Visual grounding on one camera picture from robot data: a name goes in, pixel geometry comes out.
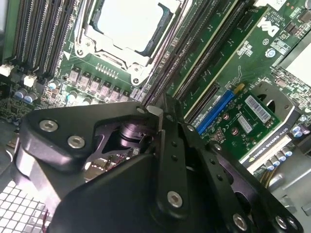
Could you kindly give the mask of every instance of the electrolytic capacitor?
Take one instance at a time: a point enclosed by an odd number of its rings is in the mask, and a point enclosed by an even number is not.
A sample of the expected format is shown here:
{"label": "electrolytic capacitor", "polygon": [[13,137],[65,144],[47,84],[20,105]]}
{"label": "electrolytic capacitor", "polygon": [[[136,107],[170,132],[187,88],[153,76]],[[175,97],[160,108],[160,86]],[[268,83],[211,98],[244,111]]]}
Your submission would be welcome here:
{"label": "electrolytic capacitor", "polygon": [[272,171],[274,169],[273,164],[268,160],[267,162],[264,163],[268,171]]}
{"label": "electrolytic capacitor", "polygon": [[89,97],[84,98],[82,105],[91,105],[92,99]]}
{"label": "electrolytic capacitor", "polygon": [[70,91],[69,95],[67,95],[67,100],[70,103],[73,103],[78,98],[78,93],[76,91]]}
{"label": "electrolytic capacitor", "polygon": [[52,82],[49,83],[49,88],[54,90],[60,86],[60,81],[58,80],[53,80]]}
{"label": "electrolytic capacitor", "polygon": [[276,158],[281,162],[284,162],[286,160],[286,156],[280,151],[276,153]]}
{"label": "electrolytic capacitor", "polygon": [[27,94],[25,97],[24,97],[24,100],[27,102],[27,103],[32,103],[34,102],[36,99],[38,98],[38,96],[31,92],[29,94]]}
{"label": "electrolytic capacitor", "polygon": [[17,92],[15,92],[14,96],[18,99],[23,99],[27,95],[26,89],[20,89]]}
{"label": "electrolytic capacitor", "polygon": [[270,158],[270,162],[273,164],[273,166],[279,166],[281,164],[281,162],[275,156]]}
{"label": "electrolytic capacitor", "polygon": [[293,152],[288,148],[288,147],[284,147],[283,149],[281,149],[281,152],[286,156],[286,157],[290,157],[292,156]]}
{"label": "electrolytic capacitor", "polygon": [[304,123],[298,124],[303,134],[310,134],[310,130]]}

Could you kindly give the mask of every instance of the blue pcie slot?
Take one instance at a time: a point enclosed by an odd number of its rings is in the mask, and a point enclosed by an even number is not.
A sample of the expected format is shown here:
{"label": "blue pcie slot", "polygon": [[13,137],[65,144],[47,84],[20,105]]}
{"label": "blue pcie slot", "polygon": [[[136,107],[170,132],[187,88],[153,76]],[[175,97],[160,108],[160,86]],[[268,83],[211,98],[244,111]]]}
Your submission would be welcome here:
{"label": "blue pcie slot", "polygon": [[201,135],[206,128],[214,121],[218,114],[225,108],[225,106],[232,100],[234,93],[231,90],[227,90],[215,106],[206,115],[204,120],[198,126],[197,131]]}

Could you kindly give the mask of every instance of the cpu socket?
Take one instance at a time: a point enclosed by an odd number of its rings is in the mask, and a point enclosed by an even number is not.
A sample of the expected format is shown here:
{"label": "cpu socket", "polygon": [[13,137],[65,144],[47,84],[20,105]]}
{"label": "cpu socket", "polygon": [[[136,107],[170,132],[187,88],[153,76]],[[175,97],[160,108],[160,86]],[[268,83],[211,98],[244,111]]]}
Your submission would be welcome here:
{"label": "cpu socket", "polygon": [[178,0],[95,0],[80,10],[80,20],[87,22],[82,22],[76,55],[98,56],[128,72],[132,85],[140,85],[154,66],[179,6]]}

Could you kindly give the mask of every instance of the motherboard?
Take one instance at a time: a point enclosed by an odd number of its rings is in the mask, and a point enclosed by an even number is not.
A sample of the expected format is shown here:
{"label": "motherboard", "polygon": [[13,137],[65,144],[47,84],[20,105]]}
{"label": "motherboard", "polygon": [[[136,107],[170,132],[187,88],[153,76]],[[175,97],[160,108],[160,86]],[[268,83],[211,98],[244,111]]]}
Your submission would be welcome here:
{"label": "motherboard", "polygon": [[253,172],[310,133],[310,30],[309,0],[9,1],[0,117],[167,93]]}

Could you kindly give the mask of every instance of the barcode label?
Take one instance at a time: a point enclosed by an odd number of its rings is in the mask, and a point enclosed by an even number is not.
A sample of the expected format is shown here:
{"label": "barcode label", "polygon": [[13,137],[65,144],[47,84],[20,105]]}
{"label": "barcode label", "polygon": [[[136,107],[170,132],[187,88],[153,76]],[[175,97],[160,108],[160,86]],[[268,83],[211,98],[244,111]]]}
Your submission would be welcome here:
{"label": "barcode label", "polygon": [[249,133],[253,130],[252,126],[247,122],[243,115],[238,118],[238,122],[241,124],[246,133]]}
{"label": "barcode label", "polygon": [[245,103],[253,110],[253,112],[263,123],[266,123],[271,118],[271,115],[257,102],[257,100],[254,99],[254,97],[247,97]]}

